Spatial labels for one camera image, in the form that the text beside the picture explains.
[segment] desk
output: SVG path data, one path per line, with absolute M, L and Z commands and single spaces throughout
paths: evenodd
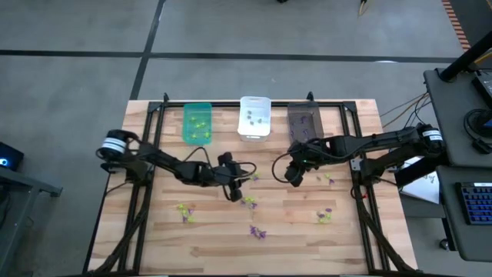
M 490 182 L 492 172 L 488 169 L 469 169 L 438 166 L 440 194 L 452 239 L 461 258 L 466 261 L 492 262 L 492 226 L 468 225 L 456 190 L 456 182 Z
M 463 129 L 467 112 L 487 105 L 471 84 L 474 73 L 461 72 L 452 82 L 444 82 L 435 70 L 424 72 L 440 132 L 446 142 L 450 165 L 492 168 L 492 155 L 482 155 L 471 146 L 471 138 Z
M 123 129 L 142 135 L 147 101 L 129 102 Z M 340 112 L 320 108 L 324 135 L 342 135 Z M 382 132 L 374 100 L 357 100 L 364 135 Z M 348 164 L 324 166 L 304 175 L 299 188 L 281 184 L 271 176 L 271 164 L 290 145 L 287 109 L 273 108 L 271 134 L 267 142 L 241 142 L 237 134 L 238 108 L 213 108 L 212 143 L 205 148 L 216 165 L 216 157 L 232 152 L 237 162 L 258 166 L 260 179 L 244 183 L 244 196 L 256 199 L 250 212 L 239 203 L 228 202 L 221 188 L 198 188 L 181 184 L 173 175 L 157 170 L 152 189 L 141 274 L 358 274 L 367 273 L 361 230 Z M 161 149 L 179 159 L 195 147 L 181 139 L 182 108 L 166 108 Z M 202 160 L 197 152 L 192 160 Z M 289 159 L 279 162 L 283 176 Z M 329 173 L 334 184 L 323 177 Z M 124 174 L 113 175 L 108 189 L 122 183 Z M 397 252 L 416 268 L 397 188 L 380 183 L 374 187 L 384 234 Z M 109 194 L 102 207 L 89 270 L 96 269 L 121 238 L 128 211 L 131 186 Z M 196 223 L 184 224 L 176 209 L 179 203 L 193 207 Z M 316 211 L 333 209 L 330 224 L 317 224 Z M 267 231 L 265 240 L 249 235 L 249 225 Z M 375 240 L 372 239 L 377 259 Z M 128 257 L 130 267 L 133 251 Z
M 0 229 L 0 276 L 7 276 L 15 250 L 24 235 L 24 227 L 40 192 L 59 197 L 62 188 L 25 177 L 0 167 L 0 184 L 10 188 L 11 208 Z

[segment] gray floor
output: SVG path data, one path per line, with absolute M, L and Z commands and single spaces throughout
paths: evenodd
M 454 57 L 462 50 L 440 0 L 167 0 L 154 52 Z M 0 0 L 0 49 L 143 51 L 157 0 Z M 94 151 L 121 126 L 140 59 L 0 56 L 0 140 L 21 149 L 22 171 L 65 188 L 42 196 L 12 274 L 79 273 L 107 175 Z M 138 96 L 266 95 L 375 98 L 380 112 L 425 92 L 434 63 L 151 59 Z M 435 124 L 431 105 L 421 118 Z M 382 118 L 389 122 L 394 114 Z M 407 116 L 386 130 L 400 128 Z M 483 276 L 492 265 L 437 249 L 440 221 L 408 219 L 420 269 Z

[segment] wooden table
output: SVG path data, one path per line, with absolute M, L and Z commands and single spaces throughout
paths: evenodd
M 364 135 L 382 132 L 376 102 L 355 101 Z M 141 136 L 147 106 L 147 101 L 129 102 L 123 129 Z M 320 110 L 324 136 L 343 135 L 340 112 L 336 108 Z M 141 274 L 367 273 L 355 201 L 349 193 L 352 181 L 347 163 L 306 173 L 299 188 L 276 182 L 271 175 L 271 164 L 290 145 L 287 109 L 272 109 L 271 134 L 268 141 L 262 143 L 240 141 L 238 112 L 238 108 L 213 109 L 212 143 L 205 148 L 213 165 L 217 165 L 217 156 L 226 151 L 232 152 L 237 162 L 256 163 L 260 179 L 246 182 L 242 192 L 244 196 L 254 197 L 258 207 L 250 211 L 238 202 L 228 202 L 221 188 L 183 185 L 171 173 L 157 170 Z M 182 141 L 182 122 L 182 108 L 166 109 L 161 149 L 179 159 L 195 148 Z M 191 160 L 204 160 L 204 155 L 197 152 Z M 278 163 L 278 176 L 283 176 L 288 162 L 285 158 Z M 324 173 L 330 174 L 334 184 L 330 184 Z M 108 189 L 122 183 L 123 178 L 124 174 L 113 175 Z M 397 188 L 381 182 L 374 190 L 384 234 L 404 260 L 416 268 Z M 128 185 L 106 197 L 89 269 L 100 266 L 121 238 L 130 194 L 131 186 Z M 195 210 L 195 223 L 181 221 L 177 210 L 180 203 Z M 331 208 L 333 212 L 331 223 L 323 225 L 317 223 L 316 212 L 325 208 Z M 250 225 L 267 231 L 267 238 L 258 240 L 250 235 Z M 374 238 L 371 244 L 377 260 Z M 131 250 L 129 265 L 133 261 L 132 255 Z

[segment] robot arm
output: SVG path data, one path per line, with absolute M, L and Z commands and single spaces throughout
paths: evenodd
M 139 144 L 136 150 L 128 148 L 133 141 Z M 247 180 L 246 177 L 254 173 L 254 171 L 242 170 L 240 164 L 232 160 L 230 152 L 220 155 L 218 157 L 219 166 L 212 168 L 210 161 L 189 162 L 188 159 L 181 161 L 155 148 L 150 143 L 140 141 L 135 133 L 124 130 L 109 131 L 96 155 L 105 160 L 105 163 L 101 164 L 104 170 L 113 172 L 117 168 L 125 169 L 127 179 L 132 182 L 145 181 L 150 169 L 148 164 L 151 164 L 173 173 L 176 179 L 186 185 L 201 187 L 227 185 L 231 192 L 230 195 L 225 196 L 233 202 L 242 198 L 241 184 Z
M 395 149 L 379 159 L 361 160 L 358 178 L 364 184 L 374 183 L 381 177 L 384 170 L 415 156 L 423 156 L 424 160 L 438 159 L 444 153 L 444 143 L 439 131 L 430 125 L 419 124 L 416 127 L 404 128 L 396 132 L 379 135 L 354 137 L 338 135 L 330 138 L 314 138 L 308 142 L 294 142 L 288 149 L 292 161 L 287 167 L 284 177 L 294 187 L 302 182 L 302 175 L 311 169 L 319 169 L 322 165 L 344 163 L 354 159 L 363 152 L 383 149 Z

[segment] white paper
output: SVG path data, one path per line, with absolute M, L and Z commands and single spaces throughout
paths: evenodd
M 407 160 L 404 163 L 403 168 L 418 162 L 421 158 L 415 157 Z M 413 181 L 412 183 L 404 186 L 401 189 L 401 193 L 406 195 L 422 199 L 425 201 L 439 204 L 439 178 L 436 172 L 432 172 L 420 179 Z

